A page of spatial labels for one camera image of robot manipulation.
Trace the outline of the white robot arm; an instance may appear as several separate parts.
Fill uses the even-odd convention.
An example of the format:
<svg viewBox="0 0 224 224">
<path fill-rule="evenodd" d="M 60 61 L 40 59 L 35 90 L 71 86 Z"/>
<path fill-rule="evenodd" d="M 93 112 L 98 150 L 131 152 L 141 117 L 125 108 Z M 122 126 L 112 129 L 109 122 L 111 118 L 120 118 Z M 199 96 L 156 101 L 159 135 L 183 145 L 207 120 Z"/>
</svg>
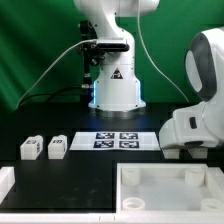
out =
<svg viewBox="0 0 224 224">
<path fill-rule="evenodd" d="M 140 82 L 134 74 L 135 41 L 115 19 L 151 13 L 160 0 L 73 1 L 97 35 L 90 44 L 90 54 L 100 65 L 100 75 L 89 107 L 107 117 L 128 116 L 143 109 L 146 103 L 141 100 Z M 224 27 L 194 37 L 185 69 L 201 102 L 173 112 L 160 129 L 160 147 L 213 148 L 224 144 Z"/>
</svg>

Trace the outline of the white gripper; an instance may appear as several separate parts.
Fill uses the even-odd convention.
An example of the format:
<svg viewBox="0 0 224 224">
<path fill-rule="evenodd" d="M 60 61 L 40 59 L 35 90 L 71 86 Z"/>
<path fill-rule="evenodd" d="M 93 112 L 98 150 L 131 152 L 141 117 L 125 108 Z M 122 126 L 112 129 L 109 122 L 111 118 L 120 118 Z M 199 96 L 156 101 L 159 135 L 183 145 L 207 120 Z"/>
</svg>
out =
<svg viewBox="0 0 224 224">
<path fill-rule="evenodd" d="M 216 148 L 224 144 L 221 137 L 213 133 L 205 124 L 205 103 L 177 109 L 173 117 L 165 122 L 159 132 L 162 149 Z"/>
</svg>

